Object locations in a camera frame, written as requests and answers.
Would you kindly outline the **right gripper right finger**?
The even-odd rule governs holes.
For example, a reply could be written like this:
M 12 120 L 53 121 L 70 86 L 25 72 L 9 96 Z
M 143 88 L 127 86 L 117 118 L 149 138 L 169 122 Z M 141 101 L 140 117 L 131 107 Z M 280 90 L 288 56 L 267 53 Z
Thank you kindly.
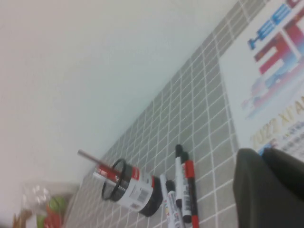
M 275 148 L 263 151 L 263 160 L 278 180 L 298 197 L 304 196 L 304 163 Z

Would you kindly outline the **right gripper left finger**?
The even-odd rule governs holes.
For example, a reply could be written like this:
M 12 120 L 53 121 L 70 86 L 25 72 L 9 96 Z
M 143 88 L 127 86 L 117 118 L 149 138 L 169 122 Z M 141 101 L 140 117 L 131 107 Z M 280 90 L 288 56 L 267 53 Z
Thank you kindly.
M 304 197 L 287 189 L 263 160 L 263 154 L 237 152 L 234 197 L 240 228 L 302 228 Z

